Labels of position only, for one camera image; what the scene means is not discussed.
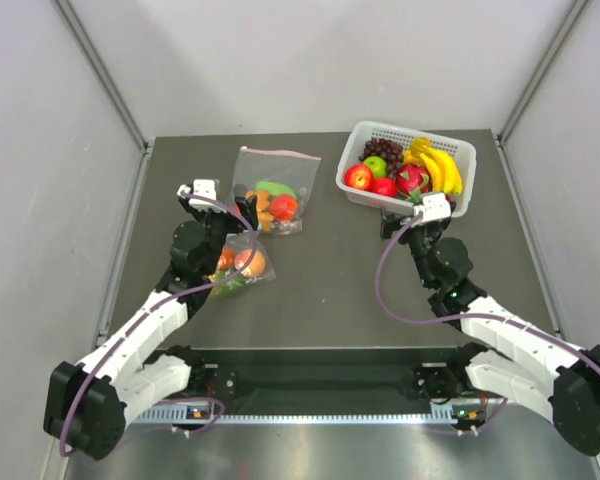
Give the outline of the orange fake pumpkin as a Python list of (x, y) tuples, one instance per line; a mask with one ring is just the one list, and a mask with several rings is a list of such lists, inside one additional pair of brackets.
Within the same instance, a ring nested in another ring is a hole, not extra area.
[(234, 267), (235, 257), (236, 252), (232, 248), (224, 247), (219, 257), (217, 268), (223, 271), (230, 270)]

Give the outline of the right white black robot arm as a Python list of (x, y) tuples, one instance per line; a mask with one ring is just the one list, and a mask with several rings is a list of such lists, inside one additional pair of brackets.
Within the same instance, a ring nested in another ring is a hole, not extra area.
[(600, 454), (600, 345), (550, 335), (514, 315), (470, 279), (462, 240), (445, 236), (455, 205), (428, 194), (407, 214), (380, 211), (380, 235), (406, 245), (434, 314), (473, 343), (459, 349), (446, 380), (456, 394), (487, 391), (536, 413), (577, 451)]

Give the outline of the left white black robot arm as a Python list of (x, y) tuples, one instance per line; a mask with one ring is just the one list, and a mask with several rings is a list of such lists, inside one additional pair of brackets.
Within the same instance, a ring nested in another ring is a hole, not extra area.
[(206, 387), (205, 370), (177, 351), (148, 358), (207, 301), (227, 237), (246, 232), (257, 239), (257, 200), (238, 196), (225, 205), (190, 185), (181, 187), (178, 200), (192, 218), (175, 229), (169, 265), (147, 299), (98, 348), (51, 373), (43, 429), (64, 458), (81, 452), (101, 460), (145, 411), (175, 393), (192, 397)]

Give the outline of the blue-zip clear bag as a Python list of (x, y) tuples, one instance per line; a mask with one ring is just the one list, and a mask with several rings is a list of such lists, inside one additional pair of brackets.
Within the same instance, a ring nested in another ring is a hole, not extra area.
[(213, 274), (210, 296), (223, 298), (242, 293), (247, 288), (276, 279), (276, 273), (264, 246), (248, 233), (230, 235), (222, 248)]

